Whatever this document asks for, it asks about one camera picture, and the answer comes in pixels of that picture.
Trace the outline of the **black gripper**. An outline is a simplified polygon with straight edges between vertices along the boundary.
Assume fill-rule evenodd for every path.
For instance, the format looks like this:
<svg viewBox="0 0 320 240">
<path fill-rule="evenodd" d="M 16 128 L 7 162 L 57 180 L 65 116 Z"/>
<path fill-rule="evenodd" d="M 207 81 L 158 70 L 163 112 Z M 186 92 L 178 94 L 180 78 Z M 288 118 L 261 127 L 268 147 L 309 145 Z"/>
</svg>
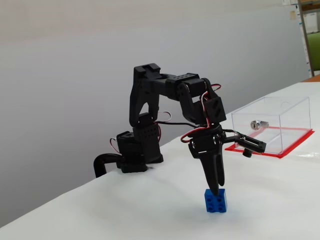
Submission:
<svg viewBox="0 0 320 240">
<path fill-rule="evenodd" d="M 222 155 L 223 128 L 214 124 L 188 134 L 188 147 L 193 158 L 200 159 L 209 189 L 214 196 L 219 195 L 219 185 L 225 184 Z"/>
</svg>

